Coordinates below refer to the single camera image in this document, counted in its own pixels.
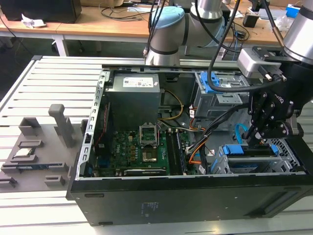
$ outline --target motherboard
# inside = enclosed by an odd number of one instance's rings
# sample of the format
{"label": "motherboard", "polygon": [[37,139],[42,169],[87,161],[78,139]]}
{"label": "motherboard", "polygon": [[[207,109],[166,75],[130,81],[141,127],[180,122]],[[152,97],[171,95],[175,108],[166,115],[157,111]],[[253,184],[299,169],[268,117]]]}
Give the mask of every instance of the motherboard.
{"label": "motherboard", "polygon": [[187,171],[186,131],[158,130],[153,125],[133,131],[115,131],[112,151],[99,155],[94,174],[97,177],[182,175]]}

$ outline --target green circuit board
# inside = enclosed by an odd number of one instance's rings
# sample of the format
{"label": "green circuit board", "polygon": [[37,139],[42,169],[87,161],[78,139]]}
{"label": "green circuit board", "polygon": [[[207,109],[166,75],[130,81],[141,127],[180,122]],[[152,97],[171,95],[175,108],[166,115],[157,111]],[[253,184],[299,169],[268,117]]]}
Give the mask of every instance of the green circuit board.
{"label": "green circuit board", "polygon": [[[188,134],[181,132],[179,137],[184,149],[189,144]],[[143,131],[142,139],[154,140],[154,131]],[[107,156],[97,157],[97,174],[99,177],[114,177],[121,176],[126,169],[162,169],[166,170],[166,175],[170,175],[165,131],[158,132],[157,142],[157,148],[142,148],[139,130],[115,132],[110,159]]]}

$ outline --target black computer case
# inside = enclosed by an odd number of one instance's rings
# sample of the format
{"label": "black computer case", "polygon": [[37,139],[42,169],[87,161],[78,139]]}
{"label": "black computer case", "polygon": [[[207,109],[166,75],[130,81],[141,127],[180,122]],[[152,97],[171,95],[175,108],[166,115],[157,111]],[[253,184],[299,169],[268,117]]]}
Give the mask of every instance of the black computer case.
{"label": "black computer case", "polygon": [[80,0],[0,0],[9,21],[20,21],[22,14],[45,22],[75,23],[82,7]]}

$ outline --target orange wire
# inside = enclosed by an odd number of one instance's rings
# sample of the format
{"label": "orange wire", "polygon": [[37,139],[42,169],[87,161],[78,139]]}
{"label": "orange wire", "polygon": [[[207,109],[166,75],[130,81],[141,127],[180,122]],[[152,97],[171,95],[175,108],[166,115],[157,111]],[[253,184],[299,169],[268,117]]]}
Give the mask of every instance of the orange wire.
{"label": "orange wire", "polygon": [[204,141],[202,144],[200,144],[198,146],[198,148],[192,153],[190,159],[189,159],[189,163],[194,163],[194,164],[201,164],[201,162],[199,161],[192,161],[192,159],[194,158],[194,155],[196,154],[196,152],[205,144],[206,141]]}
{"label": "orange wire", "polygon": [[190,130],[197,130],[197,128],[193,128],[193,127],[192,127],[192,123],[193,123],[194,120],[195,120],[194,118],[191,119],[191,121],[190,121],[190,123],[189,123],[189,129],[190,129]]}

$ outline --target blue cable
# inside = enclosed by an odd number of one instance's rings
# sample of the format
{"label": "blue cable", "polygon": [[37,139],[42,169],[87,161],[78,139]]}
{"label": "blue cable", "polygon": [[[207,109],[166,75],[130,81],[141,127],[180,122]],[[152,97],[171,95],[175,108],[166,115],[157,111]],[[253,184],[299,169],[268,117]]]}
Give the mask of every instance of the blue cable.
{"label": "blue cable", "polygon": [[240,132],[239,132],[239,127],[242,127],[244,129],[244,131],[247,131],[248,128],[245,125],[243,125],[242,123],[238,123],[235,126],[235,133],[236,133],[236,138],[237,138],[238,144],[242,144],[243,140],[241,139],[241,135],[240,135]]}

